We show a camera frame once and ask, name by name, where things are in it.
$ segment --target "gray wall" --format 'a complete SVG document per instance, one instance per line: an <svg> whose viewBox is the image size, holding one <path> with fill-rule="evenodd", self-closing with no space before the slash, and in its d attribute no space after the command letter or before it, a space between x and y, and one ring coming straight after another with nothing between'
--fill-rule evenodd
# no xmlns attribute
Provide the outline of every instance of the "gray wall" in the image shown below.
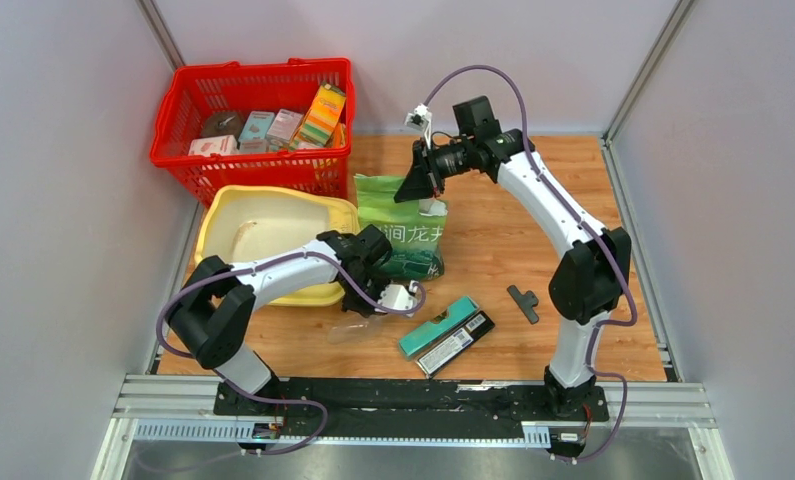
<svg viewBox="0 0 795 480"><path fill-rule="evenodd" d="M87 478L193 202L146 158L171 71L131 1L0 1L0 478Z"/></svg>
<svg viewBox="0 0 795 480"><path fill-rule="evenodd" d="M618 108L675 0L157 0L187 63L346 56L357 132L402 130L406 112L456 68L489 63L513 75L533 131L597 132ZM488 95L504 125L514 97L491 73L451 82L434 102Z"/></svg>
<svg viewBox="0 0 795 480"><path fill-rule="evenodd" d="M699 1L616 146L736 478L795 479L795 1Z"/></svg>

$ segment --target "yellow plastic basin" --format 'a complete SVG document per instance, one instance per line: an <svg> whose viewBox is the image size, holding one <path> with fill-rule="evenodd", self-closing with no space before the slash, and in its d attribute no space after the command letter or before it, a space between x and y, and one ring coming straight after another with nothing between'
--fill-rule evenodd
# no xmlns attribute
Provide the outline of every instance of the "yellow plastic basin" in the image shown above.
<svg viewBox="0 0 795 480"><path fill-rule="evenodd" d="M346 200L286 188L230 185L217 192L200 226L194 261L217 255L226 263L252 262L302 247L328 230L359 233L356 207ZM327 283L270 304L319 307L343 296L338 283Z"/></svg>

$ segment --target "green bag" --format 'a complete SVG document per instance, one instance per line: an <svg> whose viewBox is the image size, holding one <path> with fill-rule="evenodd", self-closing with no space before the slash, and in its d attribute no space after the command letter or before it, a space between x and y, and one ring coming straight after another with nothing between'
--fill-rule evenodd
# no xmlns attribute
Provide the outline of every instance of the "green bag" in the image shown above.
<svg viewBox="0 0 795 480"><path fill-rule="evenodd" d="M429 280L444 274L438 241L444 234L446 205L436 200L430 214L420 213L420 201L394 203L403 177L356 175L356 198L362 228L374 225L394 247L391 259L379 268L396 280Z"/></svg>

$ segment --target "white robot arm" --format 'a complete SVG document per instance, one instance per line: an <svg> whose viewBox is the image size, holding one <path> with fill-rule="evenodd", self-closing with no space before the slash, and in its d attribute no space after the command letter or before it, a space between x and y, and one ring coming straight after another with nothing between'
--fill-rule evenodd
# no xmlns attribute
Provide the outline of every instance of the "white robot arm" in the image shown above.
<svg viewBox="0 0 795 480"><path fill-rule="evenodd" d="M418 291L423 295L420 284L406 288L373 273L372 267L390 254L391 244L382 232L368 226L358 235L324 232L301 248L256 262L227 265L209 257L197 265L180 298L163 315L200 366L256 393L274 375L244 343L244 334L250 316L272 300L338 281L346 291L342 308L365 317L411 316L420 308L423 296L414 296ZM219 275L229 278L215 281ZM215 307L212 298L220 298L220 304Z"/></svg>
<svg viewBox="0 0 795 480"><path fill-rule="evenodd" d="M406 125L421 130L423 137L412 147L412 167L394 200L439 196L444 193L445 178L479 170L514 195L544 230L561 259L549 291L563 317L556 352L544 378L555 413L564 416L580 408L594 385L588 355L590 348L594 354L599 338L592 335L623 293L592 233L599 232L625 280L629 279L630 237L622 228L607 230L588 214L550 174L534 146L524 142L520 130L502 132L486 97L455 105L453 111L459 135L447 145L430 140L432 114L426 105L407 115ZM525 143L531 155L524 151Z"/></svg>

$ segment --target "wooden floor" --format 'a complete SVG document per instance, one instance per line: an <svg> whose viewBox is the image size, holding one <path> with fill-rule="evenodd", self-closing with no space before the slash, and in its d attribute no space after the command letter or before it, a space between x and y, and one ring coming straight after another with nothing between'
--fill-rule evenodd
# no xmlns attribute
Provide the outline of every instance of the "wooden floor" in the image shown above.
<svg viewBox="0 0 795 480"><path fill-rule="evenodd" d="M350 170L366 175L405 175L416 137L355 137ZM594 137L533 139L550 170L592 215L620 225L606 168ZM351 186L351 199L355 192ZM524 208L479 173L447 180L449 215L441 248L446 273L426 282L426 306L414 318L388 317L381 334L363 343L331 345L330 328L350 313L324 308L265 307L250 320L246 342L279 376L423 378L403 358L398 340L462 295L470 295L497 327L447 366L439 379L540 379L556 348L559 315L547 294L558 264L550 242ZM635 272L633 295L641 312L632 328L609 327L597 355L599 370L629 380L664 381L650 320ZM515 284L539 298L541 321L530 325L506 292ZM628 319L623 300L615 318ZM181 347L176 338L171 343ZM208 374L193 360L165 354L162 374Z"/></svg>

